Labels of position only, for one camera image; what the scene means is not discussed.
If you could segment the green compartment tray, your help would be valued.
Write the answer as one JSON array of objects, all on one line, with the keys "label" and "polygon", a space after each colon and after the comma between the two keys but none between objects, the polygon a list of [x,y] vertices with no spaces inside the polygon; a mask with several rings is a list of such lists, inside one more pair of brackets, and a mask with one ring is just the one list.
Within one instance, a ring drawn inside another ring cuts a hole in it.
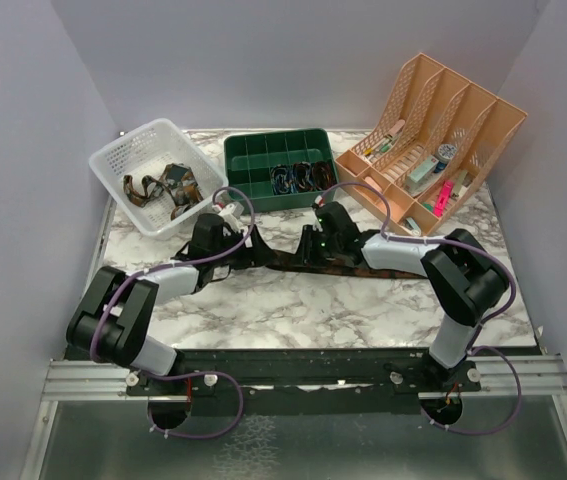
[{"label": "green compartment tray", "polygon": [[307,208],[338,183],[331,145],[320,128],[233,135],[224,140],[229,185],[257,213]]}]

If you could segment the white plastic basket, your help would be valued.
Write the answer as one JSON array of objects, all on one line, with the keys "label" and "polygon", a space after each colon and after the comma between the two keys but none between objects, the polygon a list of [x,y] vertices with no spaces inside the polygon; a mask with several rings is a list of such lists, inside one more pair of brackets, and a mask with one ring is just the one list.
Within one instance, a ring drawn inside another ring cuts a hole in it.
[{"label": "white plastic basket", "polygon": [[[134,202],[132,193],[147,195],[166,167],[184,167],[193,174],[200,202],[173,216],[175,203],[162,193],[147,203]],[[146,123],[97,150],[89,166],[134,226],[145,236],[166,240],[196,216],[211,209],[211,195],[228,179],[176,125],[165,118]]]}]

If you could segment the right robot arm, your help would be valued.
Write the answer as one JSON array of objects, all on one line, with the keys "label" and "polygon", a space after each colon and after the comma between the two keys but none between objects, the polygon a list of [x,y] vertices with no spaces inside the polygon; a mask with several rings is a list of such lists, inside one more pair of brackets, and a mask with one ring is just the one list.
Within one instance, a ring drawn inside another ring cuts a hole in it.
[{"label": "right robot arm", "polygon": [[514,281],[466,230],[447,236],[395,236],[359,229],[338,202],[317,201],[316,223],[303,230],[297,249],[302,268],[319,274],[425,279],[444,313],[422,367],[424,383],[444,391],[459,376],[457,365],[478,335],[487,312]]}]

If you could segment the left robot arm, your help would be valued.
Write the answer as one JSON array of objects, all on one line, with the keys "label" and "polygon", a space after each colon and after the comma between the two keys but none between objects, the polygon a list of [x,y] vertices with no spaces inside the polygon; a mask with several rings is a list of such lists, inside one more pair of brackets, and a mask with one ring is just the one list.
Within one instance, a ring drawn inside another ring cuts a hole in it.
[{"label": "left robot arm", "polygon": [[158,303],[191,295],[212,282],[217,268],[242,270],[276,259],[256,226],[243,232],[228,216],[207,213],[196,220],[192,237],[165,264],[128,275],[105,266],[94,275],[66,330],[67,343],[123,368],[144,370],[158,392],[183,385],[177,351],[148,335]]}]

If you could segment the brown red patterned tie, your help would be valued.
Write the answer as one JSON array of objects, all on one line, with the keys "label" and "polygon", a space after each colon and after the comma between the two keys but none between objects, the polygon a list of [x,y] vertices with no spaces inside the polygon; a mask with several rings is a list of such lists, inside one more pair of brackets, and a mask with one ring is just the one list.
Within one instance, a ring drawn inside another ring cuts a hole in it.
[{"label": "brown red patterned tie", "polygon": [[426,278],[424,274],[392,269],[372,269],[365,262],[357,266],[347,266],[340,260],[329,260],[324,264],[303,263],[294,254],[280,250],[275,250],[274,253],[274,260],[266,264],[266,267],[277,271],[392,280],[423,280]]}]

